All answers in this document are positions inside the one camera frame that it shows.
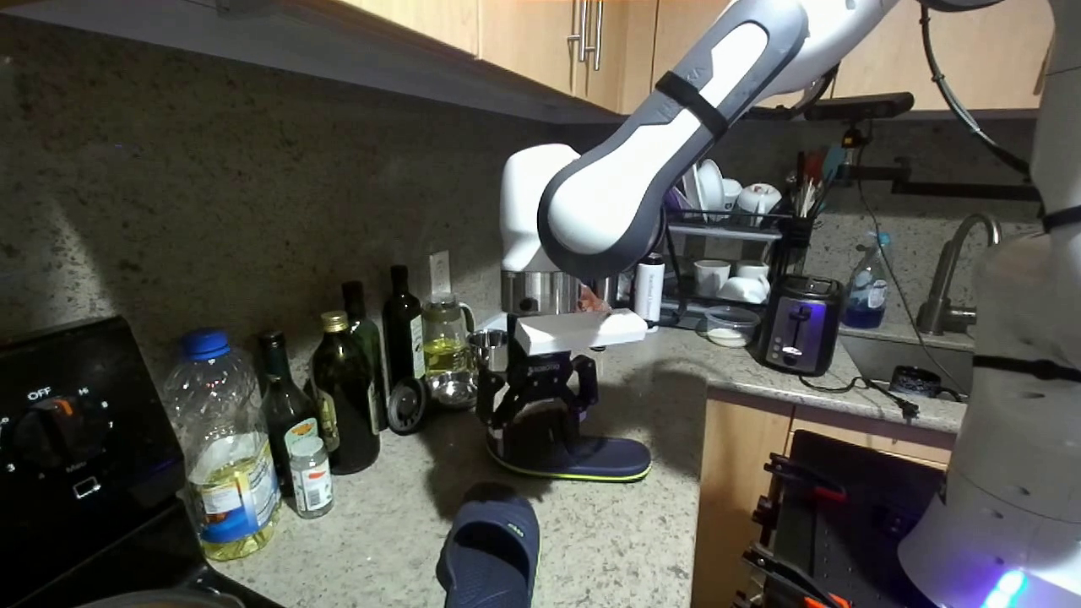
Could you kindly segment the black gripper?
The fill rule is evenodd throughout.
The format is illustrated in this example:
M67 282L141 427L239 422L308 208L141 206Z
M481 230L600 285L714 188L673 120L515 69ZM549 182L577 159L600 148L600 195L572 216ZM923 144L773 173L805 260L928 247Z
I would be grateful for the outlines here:
M535 346L515 325L505 334L505 360L481 365L475 414L491 431L507 431L531 404L553 400L577 424L599 400L599 365L568 346Z

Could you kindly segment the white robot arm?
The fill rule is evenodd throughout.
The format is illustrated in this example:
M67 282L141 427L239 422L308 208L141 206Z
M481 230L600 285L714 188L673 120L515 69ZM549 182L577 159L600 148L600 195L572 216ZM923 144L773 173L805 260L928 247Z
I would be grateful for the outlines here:
M1036 235L975 262L974 389L947 487L900 543L936 608L1081 608L1081 0L1055 15L1031 178ZM507 260L605 275L655 240L667 188L758 102L799 92L895 0L729 0L600 144L531 144Z

